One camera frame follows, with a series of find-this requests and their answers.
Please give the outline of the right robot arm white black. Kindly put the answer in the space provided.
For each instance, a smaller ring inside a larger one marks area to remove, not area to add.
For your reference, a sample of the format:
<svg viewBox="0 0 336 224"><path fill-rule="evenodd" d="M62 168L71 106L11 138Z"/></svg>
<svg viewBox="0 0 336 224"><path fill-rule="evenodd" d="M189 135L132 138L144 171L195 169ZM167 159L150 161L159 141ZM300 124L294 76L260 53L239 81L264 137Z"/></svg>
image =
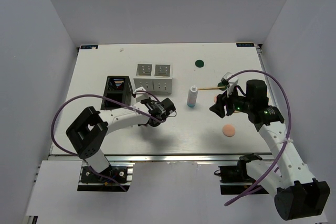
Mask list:
<svg viewBox="0 0 336 224"><path fill-rule="evenodd" d="M285 221L322 214L330 187L327 182L316 179L292 140L286 137L284 118L278 108L269 105L265 82L247 81L243 95L238 94L241 88L237 78L232 81L224 79L222 82L226 91L217 96L210 111L220 118L235 112L247 114L274 157L274 163L267 165L257 154L241 156L235 172L229 173L229 177L245 182L254 180L243 195L262 187L274 199L276 210Z"/></svg>

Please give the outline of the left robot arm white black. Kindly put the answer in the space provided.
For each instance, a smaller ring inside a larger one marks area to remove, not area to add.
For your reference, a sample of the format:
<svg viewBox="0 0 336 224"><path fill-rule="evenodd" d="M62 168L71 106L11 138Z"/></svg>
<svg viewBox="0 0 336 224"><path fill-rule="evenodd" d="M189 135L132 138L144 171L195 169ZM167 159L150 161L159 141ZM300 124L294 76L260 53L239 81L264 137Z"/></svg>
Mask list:
<svg viewBox="0 0 336 224"><path fill-rule="evenodd" d="M93 169L93 176L104 182L112 174L112 167L101 150L104 138L134 125L157 127L175 111L175 105L169 98L162 101L145 98L134 105L111 111L97 111L90 106L67 128L66 135L79 158Z"/></svg>

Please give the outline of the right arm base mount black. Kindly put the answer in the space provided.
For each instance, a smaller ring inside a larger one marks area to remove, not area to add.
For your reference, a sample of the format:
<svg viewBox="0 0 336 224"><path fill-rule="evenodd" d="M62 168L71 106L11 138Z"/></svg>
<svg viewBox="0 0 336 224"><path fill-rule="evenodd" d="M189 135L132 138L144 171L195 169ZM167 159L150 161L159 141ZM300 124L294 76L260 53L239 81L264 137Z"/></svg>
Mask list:
<svg viewBox="0 0 336 224"><path fill-rule="evenodd" d="M219 166L214 175L219 177L221 195L239 195L255 182L250 177L242 178L237 165Z"/></svg>

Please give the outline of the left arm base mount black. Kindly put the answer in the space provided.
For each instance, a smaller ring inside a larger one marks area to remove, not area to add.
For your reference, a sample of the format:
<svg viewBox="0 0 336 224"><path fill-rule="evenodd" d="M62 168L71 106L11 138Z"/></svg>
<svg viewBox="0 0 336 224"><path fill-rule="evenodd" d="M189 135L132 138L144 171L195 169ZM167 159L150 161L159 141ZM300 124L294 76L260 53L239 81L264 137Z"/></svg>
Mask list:
<svg viewBox="0 0 336 224"><path fill-rule="evenodd" d="M104 177L95 174L86 164L80 170L77 191L126 193L132 182L134 163L111 163L112 171Z"/></svg>

